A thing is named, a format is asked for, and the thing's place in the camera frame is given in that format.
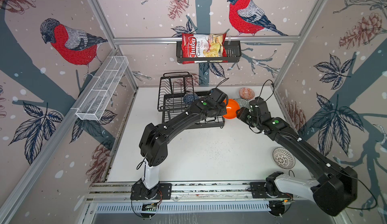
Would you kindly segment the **black wire dish rack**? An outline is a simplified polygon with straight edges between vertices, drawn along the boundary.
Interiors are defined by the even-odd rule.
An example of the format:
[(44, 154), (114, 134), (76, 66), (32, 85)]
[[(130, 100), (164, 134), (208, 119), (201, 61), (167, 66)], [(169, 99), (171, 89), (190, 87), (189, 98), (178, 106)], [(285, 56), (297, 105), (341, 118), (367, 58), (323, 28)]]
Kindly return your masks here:
[[(194, 89), (193, 77), (188, 72), (176, 73), (171, 77), (163, 75), (160, 78), (158, 111), (163, 113), (162, 123), (176, 117), (190, 105), (183, 102), (183, 97), (187, 92), (196, 93), (199, 98), (206, 96), (210, 90), (197, 93)], [(187, 129), (223, 127), (224, 118), (207, 118)]]

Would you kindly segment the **dark blue patterned bowl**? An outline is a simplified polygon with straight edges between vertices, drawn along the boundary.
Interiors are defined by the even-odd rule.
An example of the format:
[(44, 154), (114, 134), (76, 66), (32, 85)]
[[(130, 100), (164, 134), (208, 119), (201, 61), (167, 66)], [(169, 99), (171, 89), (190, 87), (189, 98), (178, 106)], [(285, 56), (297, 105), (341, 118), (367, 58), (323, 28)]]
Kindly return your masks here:
[(196, 100), (199, 99), (199, 96), (193, 92), (187, 92), (183, 97), (183, 102), (186, 105), (192, 105)]

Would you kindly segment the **orange plastic bowl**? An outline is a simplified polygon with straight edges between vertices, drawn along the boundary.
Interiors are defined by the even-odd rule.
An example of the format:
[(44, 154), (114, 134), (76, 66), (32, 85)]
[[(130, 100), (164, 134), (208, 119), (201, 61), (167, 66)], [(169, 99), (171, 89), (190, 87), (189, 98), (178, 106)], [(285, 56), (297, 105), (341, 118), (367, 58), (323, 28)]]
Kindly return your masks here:
[(223, 115), (223, 118), (225, 119), (235, 119), (237, 117), (237, 111), (240, 109), (240, 106), (238, 104), (237, 101), (233, 100), (233, 99), (229, 99), (228, 101), (224, 101), (225, 103), (227, 103), (227, 106), (226, 106), (226, 114)]

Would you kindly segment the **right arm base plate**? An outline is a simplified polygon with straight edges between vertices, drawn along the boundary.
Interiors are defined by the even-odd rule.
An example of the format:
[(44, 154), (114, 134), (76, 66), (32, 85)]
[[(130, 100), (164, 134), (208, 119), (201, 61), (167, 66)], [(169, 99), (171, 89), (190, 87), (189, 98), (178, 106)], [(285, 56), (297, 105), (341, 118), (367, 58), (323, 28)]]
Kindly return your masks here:
[(292, 199), (293, 198), (292, 194), (282, 193), (282, 192), (274, 192), (274, 194), (268, 194), (266, 190), (265, 181), (250, 182), (246, 190), (252, 193), (253, 199), (263, 199), (263, 198)]

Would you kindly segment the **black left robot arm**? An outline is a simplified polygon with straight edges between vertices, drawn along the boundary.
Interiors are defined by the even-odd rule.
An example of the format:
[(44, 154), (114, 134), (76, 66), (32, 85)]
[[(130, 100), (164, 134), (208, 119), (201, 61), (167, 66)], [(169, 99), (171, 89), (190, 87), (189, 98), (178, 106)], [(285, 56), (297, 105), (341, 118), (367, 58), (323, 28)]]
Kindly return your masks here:
[(159, 181), (159, 165), (168, 156), (167, 145), (179, 133), (190, 126), (207, 118), (217, 118), (226, 115), (228, 96), (219, 88), (213, 88), (209, 93), (195, 100), (186, 110), (157, 126), (150, 123), (143, 132), (139, 148), (144, 158), (145, 170), (141, 179), (145, 190), (157, 190)]

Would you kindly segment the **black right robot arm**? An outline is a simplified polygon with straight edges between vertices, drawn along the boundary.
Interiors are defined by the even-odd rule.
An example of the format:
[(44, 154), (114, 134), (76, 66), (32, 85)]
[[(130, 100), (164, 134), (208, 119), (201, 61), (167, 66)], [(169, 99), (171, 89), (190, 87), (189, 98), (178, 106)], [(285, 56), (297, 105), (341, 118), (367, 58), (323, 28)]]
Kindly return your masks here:
[(250, 101), (249, 108), (237, 110), (236, 115), (242, 122), (257, 128), (287, 149), (313, 176), (313, 179), (303, 180), (275, 172), (266, 178), (268, 196), (293, 194), (314, 202), (333, 217), (357, 199), (357, 172), (349, 166), (342, 168), (299, 137), (286, 121), (273, 118), (261, 97)]

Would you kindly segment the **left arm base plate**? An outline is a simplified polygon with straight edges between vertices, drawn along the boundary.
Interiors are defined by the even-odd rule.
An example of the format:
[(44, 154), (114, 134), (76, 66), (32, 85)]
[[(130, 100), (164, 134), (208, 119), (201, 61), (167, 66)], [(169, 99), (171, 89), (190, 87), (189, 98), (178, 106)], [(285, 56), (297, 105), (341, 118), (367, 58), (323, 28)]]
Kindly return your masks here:
[(136, 182), (131, 188), (130, 200), (170, 200), (172, 185), (158, 183), (152, 189), (147, 189), (142, 182)]

